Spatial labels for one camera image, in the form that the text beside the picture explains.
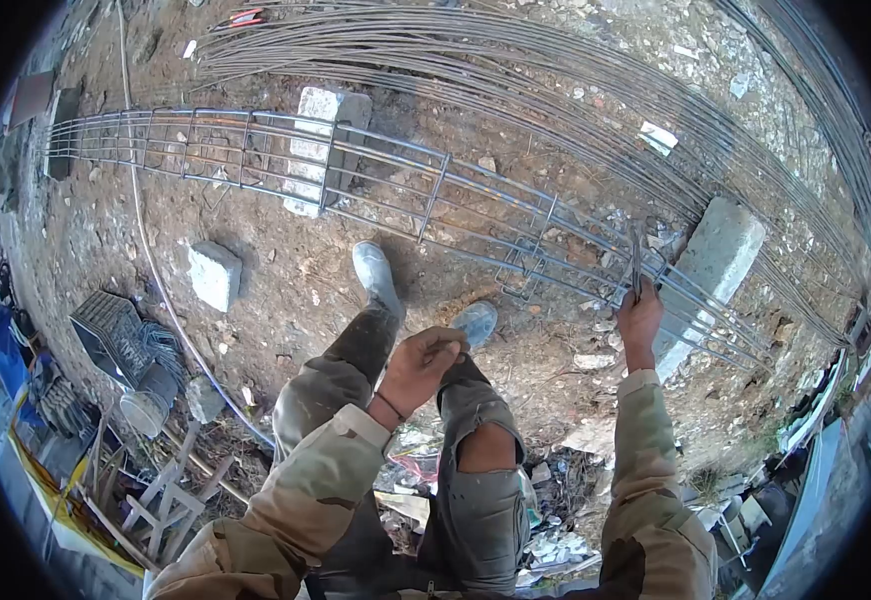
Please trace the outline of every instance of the plastic crate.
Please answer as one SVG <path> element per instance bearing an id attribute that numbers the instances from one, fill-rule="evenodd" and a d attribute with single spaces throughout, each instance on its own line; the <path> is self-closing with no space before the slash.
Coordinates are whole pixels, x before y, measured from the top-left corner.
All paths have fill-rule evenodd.
<path id="1" fill-rule="evenodd" d="M 139 339 L 142 319 L 127 298 L 97 290 L 69 321 L 93 365 L 119 385 L 136 390 L 154 358 Z"/>

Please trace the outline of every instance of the blue tarp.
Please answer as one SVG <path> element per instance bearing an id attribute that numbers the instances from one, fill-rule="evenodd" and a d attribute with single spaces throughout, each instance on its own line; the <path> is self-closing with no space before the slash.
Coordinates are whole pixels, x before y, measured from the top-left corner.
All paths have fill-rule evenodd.
<path id="1" fill-rule="evenodd" d="M 12 311 L 8 306 L 0 306 L 0 380 L 13 400 L 19 388 L 30 381 L 29 369 L 22 359 L 19 344 L 12 337 Z M 45 426 L 28 399 L 22 402 L 19 419 L 34 426 Z"/>

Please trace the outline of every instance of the rebar cage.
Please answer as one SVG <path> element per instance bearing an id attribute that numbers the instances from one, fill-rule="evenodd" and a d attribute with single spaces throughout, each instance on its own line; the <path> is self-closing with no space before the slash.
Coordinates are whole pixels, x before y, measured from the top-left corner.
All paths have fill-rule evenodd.
<path id="1" fill-rule="evenodd" d="M 324 159 L 296 155 L 294 144 L 312 144 L 306 155 Z M 40 152 L 295 201 L 497 267 L 501 291 L 521 303 L 549 283 L 618 307 L 631 281 L 633 242 L 624 231 L 449 152 L 344 123 L 263 110 L 123 110 L 55 124 Z M 357 156 L 358 166 L 346 169 L 339 153 Z M 377 176 L 373 166 L 396 174 Z M 360 178 L 367 184 L 356 191 L 374 197 L 332 185 L 334 175 Z M 692 314 L 669 307 L 685 332 L 663 326 L 664 334 L 744 370 L 767 368 L 768 344 L 751 325 L 658 252 L 644 247 L 641 255 L 644 275 L 693 306 Z"/>

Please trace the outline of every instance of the right hand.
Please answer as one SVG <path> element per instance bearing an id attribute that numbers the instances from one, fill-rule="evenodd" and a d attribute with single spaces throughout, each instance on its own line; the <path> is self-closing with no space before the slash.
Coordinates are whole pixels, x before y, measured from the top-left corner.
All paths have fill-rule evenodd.
<path id="1" fill-rule="evenodd" d="M 636 302 L 635 292 L 629 290 L 619 309 L 619 333 L 625 348 L 625 365 L 630 373 L 656 368 L 653 341 L 664 313 L 665 308 L 656 286 L 651 279 L 642 275 L 642 297 Z"/>

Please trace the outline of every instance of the gray pants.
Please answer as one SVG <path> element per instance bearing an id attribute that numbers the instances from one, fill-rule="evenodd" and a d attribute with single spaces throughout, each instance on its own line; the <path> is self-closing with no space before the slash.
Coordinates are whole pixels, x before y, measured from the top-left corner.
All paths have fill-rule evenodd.
<path id="1" fill-rule="evenodd" d="M 273 415 L 282 457 L 346 404 L 369 405 L 399 325 L 385 307 L 370 304 L 325 354 L 309 360 L 285 384 Z M 530 533 L 518 473 L 509 469 L 459 472 L 456 451 L 463 438 L 483 423 L 497 424 L 512 434 L 519 463 L 525 458 L 525 446 L 509 405 L 492 390 L 472 359 L 465 358 L 449 369 L 438 393 L 445 440 L 438 493 L 431 501 L 418 557 L 393 554 L 370 491 L 345 535 L 313 574 L 317 582 L 313 576 L 306 580 L 311 588 L 321 587 L 326 598 L 425 591 L 430 582 L 441 591 L 514 592 L 516 563 Z"/>

